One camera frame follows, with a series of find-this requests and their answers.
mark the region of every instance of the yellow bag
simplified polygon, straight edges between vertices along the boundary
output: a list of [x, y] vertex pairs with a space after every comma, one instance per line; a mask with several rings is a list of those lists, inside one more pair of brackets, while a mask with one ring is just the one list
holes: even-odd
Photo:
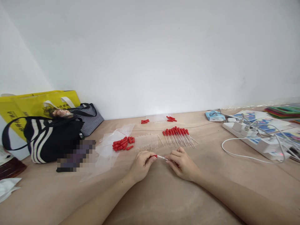
[[15, 99], [25, 116], [48, 117], [52, 108], [68, 109], [80, 106], [76, 91], [64, 91]]
[[[49, 109], [53, 107], [64, 109], [75, 108], [79, 105], [80, 101], [76, 91], [55, 90], [50, 92], [7, 96], [0, 97], [0, 115], [7, 123], [9, 123], [14, 119], [23, 116], [49, 117]], [[23, 134], [25, 125], [26, 121], [20, 120], [11, 125], [11, 128], [19, 137], [26, 141]]]

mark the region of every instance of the white power strip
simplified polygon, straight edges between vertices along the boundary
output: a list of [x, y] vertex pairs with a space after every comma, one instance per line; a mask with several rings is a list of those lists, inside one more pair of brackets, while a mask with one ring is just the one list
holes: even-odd
[[[228, 130], [230, 133], [232, 133], [233, 135], [235, 135], [238, 138], [245, 138], [240, 132], [235, 131], [234, 129], [232, 129], [234, 123], [233, 122], [229, 122], [229, 123], [223, 123], [223, 127]], [[247, 145], [249, 145], [250, 147], [254, 148], [256, 151], [258, 151], [259, 153], [261, 153], [264, 157], [270, 159], [270, 160], [283, 160], [283, 155], [281, 153], [281, 151], [277, 152], [277, 149], [274, 150], [270, 150], [267, 153], [262, 153], [260, 151], [260, 149], [258, 148], [258, 143], [260, 141], [260, 137], [253, 137], [251, 139], [241, 139], [243, 142], [245, 142]], [[289, 158], [291, 155], [287, 152], [284, 153], [286, 158]]]

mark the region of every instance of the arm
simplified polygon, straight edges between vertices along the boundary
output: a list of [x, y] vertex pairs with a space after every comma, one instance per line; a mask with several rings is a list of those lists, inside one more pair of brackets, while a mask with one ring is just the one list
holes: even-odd
[[287, 208], [235, 182], [201, 171], [182, 147], [165, 158], [180, 178], [208, 190], [247, 224], [300, 224], [299, 217]]
[[137, 154], [128, 174], [112, 185], [106, 192], [90, 199], [70, 216], [61, 225], [66, 224], [102, 224], [123, 195], [137, 182], [147, 175], [151, 164], [156, 160], [153, 152], [143, 151]]

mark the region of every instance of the pile of red rubber bulbs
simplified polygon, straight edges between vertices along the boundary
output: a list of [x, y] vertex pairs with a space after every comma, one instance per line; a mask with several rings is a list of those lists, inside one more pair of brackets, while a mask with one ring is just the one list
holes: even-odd
[[177, 122], [177, 120], [175, 120], [174, 117], [168, 117], [168, 116], [167, 116], [167, 118], [168, 118], [168, 120], [167, 120], [168, 122], [173, 122], [173, 121]]
[[149, 119], [142, 120], [141, 124], [148, 123], [148, 122], [149, 122]]
[[135, 142], [134, 137], [124, 137], [122, 140], [114, 142], [112, 145], [112, 148], [113, 148], [113, 150], [115, 150], [115, 152], [122, 150], [122, 149], [123, 150], [126, 149], [128, 151], [129, 149], [133, 148], [133, 145], [127, 147], [128, 143], [132, 144], [134, 142]]

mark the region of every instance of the black and white striped bag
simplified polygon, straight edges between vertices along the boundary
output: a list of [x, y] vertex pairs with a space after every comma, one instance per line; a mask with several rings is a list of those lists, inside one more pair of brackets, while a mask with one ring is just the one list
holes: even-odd
[[[12, 149], [9, 138], [9, 127], [20, 119], [26, 119], [24, 136], [27, 144]], [[76, 148], [76, 141], [81, 140], [79, 133], [83, 122], [79, 118], [20, 117], [9, 122], [2, 133], [2, 143], [6, 150], [16, 151], [28, 147], [34, 163], [49, 163], [64, 158]]]
[[90, 136], [93, 131], [104, 121], [92, 103], [81, 103], [77, 108], [68, 109], [74, 117], [81, 118], [84, 122], [81, 133], [84, 137]]

